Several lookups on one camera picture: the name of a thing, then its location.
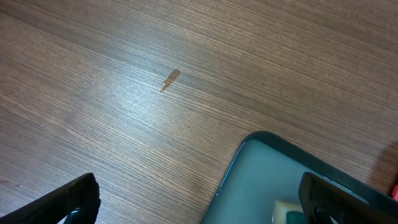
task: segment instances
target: wood grain surface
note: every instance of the wood grain surface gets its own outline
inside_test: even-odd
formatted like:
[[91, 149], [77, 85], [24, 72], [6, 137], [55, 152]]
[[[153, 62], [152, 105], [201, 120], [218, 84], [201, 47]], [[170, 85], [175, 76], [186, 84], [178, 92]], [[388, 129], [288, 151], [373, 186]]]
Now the wood grain surface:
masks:
[[394, 0], [0, 0], [0, 215], [93, 172], [98, 223], [198, 223], [258, 130], [387, 193], [397, 12]]

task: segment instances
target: wooden table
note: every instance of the wooden table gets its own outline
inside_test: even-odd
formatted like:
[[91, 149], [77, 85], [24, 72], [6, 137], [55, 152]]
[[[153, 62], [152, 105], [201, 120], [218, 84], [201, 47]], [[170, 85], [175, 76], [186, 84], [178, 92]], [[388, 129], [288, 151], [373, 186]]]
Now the wooden table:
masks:
[[394, 0], [0, 0], [0, 215], [93, 172], [98, 223], [198, 223], [257, 130], [386, 193], [397, 12]]

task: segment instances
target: red object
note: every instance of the red object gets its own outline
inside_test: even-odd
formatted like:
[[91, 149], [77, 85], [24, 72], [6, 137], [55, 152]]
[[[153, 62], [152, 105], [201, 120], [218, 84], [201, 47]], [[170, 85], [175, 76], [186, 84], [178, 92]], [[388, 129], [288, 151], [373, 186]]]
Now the red object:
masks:
[[398, 184], [394, 187], [394, 190], [392, 190], [392, 198], [398, 200]]

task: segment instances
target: brown tabletop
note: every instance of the brown tabletop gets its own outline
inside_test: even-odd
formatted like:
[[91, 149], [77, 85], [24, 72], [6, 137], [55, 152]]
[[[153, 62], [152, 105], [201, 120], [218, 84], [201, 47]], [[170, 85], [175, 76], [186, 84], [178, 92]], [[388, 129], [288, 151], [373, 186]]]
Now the brown tabletop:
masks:
[[198, 223], [266, 130], [387, 193], [393, 0], [1, 0], [0, 216], [86, 173], [98, 223]]

